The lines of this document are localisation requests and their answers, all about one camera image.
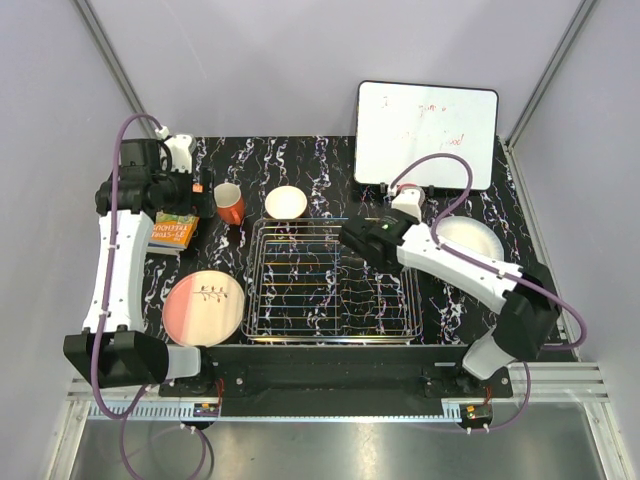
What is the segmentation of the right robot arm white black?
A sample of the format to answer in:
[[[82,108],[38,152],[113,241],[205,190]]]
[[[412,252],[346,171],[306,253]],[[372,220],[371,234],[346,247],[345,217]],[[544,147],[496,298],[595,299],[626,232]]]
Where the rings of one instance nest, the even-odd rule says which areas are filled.
[[[495,260],[433,234],[415,217],[392,210],[380,219],[356,216],[341,226],[339,240],[375,270],[397,275],[414,269],[438,278],[497,315],[495,326],[471,343],[454,384],[466,396],[486,389],[497,370],[533,361],[562,313],[549,269],[525,269]]]

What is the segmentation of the metal wire dish rack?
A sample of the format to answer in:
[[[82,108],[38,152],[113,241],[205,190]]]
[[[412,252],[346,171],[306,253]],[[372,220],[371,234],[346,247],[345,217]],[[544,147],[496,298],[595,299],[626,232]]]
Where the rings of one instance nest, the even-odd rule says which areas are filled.
[[[375,271],[340,242],[343,222],[255,223],[242,324],[249,340],[403,344],[422,334],[417,273]]]

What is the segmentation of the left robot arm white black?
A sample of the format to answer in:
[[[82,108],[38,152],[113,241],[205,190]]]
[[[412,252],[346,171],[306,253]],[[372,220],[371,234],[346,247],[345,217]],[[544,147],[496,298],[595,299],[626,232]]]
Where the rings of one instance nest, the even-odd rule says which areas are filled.
[[[129,139],[119,167],[95,194],[100,256],[80,333],[64,339],[63,354],[100,388],[180,379],[196,396],[215,386],[216,372],[197,347],[170,346],[146,334],[142,312],[144,263],[159,213],[210,218],[215,213],[211,169],[194,163],[195,139]]]

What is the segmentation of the orange bowl white inside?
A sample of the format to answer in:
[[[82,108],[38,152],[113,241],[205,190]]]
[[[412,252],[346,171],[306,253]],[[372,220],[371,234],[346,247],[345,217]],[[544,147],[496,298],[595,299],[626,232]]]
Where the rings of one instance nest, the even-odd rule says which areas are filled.
[[[270,191],[265,199],[266,213],[276,220],[293,220],[304,215],[307,198],[294,186],[280,186]]]

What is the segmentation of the orange mug white inside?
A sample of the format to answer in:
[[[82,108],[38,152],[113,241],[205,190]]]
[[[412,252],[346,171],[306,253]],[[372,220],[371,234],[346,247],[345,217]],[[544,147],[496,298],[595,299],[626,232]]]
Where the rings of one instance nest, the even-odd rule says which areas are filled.
[[[219,217],[229,225],[241,225],[245,216],[245,202],[240,187],[221,183],[214,187],[213,194]]]

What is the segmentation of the pink cream branch plate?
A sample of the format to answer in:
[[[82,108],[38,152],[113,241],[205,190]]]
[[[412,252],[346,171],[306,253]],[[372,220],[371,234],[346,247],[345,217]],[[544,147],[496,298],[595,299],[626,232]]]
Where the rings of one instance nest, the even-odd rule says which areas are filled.
[[[212,347],[228,340],[240,327],[245,293],[227,273],[204,270],[181,279],[163,306],[166,334],[176,344]]]

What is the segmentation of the white fluted plate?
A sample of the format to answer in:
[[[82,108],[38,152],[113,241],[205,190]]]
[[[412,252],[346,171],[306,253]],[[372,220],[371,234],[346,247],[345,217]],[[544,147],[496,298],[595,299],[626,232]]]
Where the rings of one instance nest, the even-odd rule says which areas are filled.
[[[473,218],[450,216],[442,219],[436,232],[439,237],[473,250],[493,260],[504,260],[504,248],[491,228]]]

